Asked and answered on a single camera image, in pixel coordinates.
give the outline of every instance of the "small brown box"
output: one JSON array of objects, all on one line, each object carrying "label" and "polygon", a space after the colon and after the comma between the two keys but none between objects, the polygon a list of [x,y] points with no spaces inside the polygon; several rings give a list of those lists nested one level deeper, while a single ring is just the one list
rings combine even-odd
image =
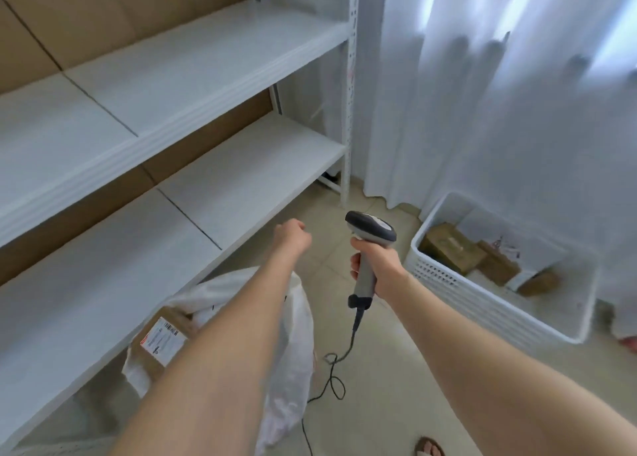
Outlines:
[{"label": "small brown box", "polygon": [[486,241],[481,239],[478,246],[487,254],[487,257],[478,265],[478,270],[498,287],[504,287],[509,280],[521,272],[517,263],[506,258]]},{"label": "small brown box", "polygon": [[524,297],[532,297],[553,291],[559,284],[559,276],[549,267],[522,283],[517,292]]},{"label": "small brown box", "polygon": [[184,314],[172,307],[162,307],[132,340],[131,352],[155,382],[194,335],[192,322]]},{"label": "small brown box", "polygon": [[418,249],[460,275],[468,274],[487,256],[451,223],[430,228]]}]

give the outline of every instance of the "white bag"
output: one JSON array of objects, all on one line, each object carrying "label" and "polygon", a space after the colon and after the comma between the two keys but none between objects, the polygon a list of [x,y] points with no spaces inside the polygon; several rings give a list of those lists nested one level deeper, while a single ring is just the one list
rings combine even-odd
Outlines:
[{"label": "white bag", "polygon": [[[185,293],[169,297],[163,305],[193,314],[192,321],[200,328],[237,294],[256,271],[257,267],[252,267],[226,273]],[[275,361],[257,438],[257,456],[300,422],[307,405],[313,371],[314,320],[301,279],[292,273],[283,303]],[[130,348],[122,373],[140,397],[148,392],[150,378],[139,361],[131,358]]]}]

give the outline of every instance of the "white metal shelf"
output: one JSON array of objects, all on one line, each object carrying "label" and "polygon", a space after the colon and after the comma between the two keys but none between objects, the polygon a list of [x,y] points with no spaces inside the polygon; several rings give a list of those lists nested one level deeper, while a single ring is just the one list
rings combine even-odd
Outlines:
[{"label": "white metal shelf", "polygon": [[219,254],[153,189],[0,287],[0,453]]},{"label": "white metal shelf", "polygon": [[[0,127],[0,161],[11,159],[0,164],[6,180],[0,185],[0,246],[345,42],[348,34],[347,23],[244,1],[65,73],[134,134],[88,98],[66,92],[58,104],[38,102],[41,85],[63,84],[60,75],[0,97],[0,115],[11,120]],[[71,89],[57,87],[60,93]],[[16,148],[18,137],[33,141]]]},{"label": "white metal shelf", "polygon": [[344,153],[345,146],[272,112],[159,189],[228,253]]}]

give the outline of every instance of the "person's left arm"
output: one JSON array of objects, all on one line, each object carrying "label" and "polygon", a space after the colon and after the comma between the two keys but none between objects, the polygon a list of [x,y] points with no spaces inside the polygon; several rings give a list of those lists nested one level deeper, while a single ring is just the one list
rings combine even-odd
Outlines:
[{"label": "person's left arm", "polygon": [[171,361],[111,456],[254,452],[283,299],[312,242],[304,228],[276,227],[267,261]]}]

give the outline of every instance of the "sandal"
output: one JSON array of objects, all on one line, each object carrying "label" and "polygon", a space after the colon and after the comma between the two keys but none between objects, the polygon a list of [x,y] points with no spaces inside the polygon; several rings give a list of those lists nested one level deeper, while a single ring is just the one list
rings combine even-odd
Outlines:
[{"label": "sandal", "polygon": [[436,443],[434,439],[430,437],[421,437],[416,443],[416,447],[413,449],[413,456],[423,456],[425,454],[425,444],[431,443],[432,446],[438,448],[440,451],[440,456],[445,456],[445,452],[442,451],[442,447],[440,444]]}]

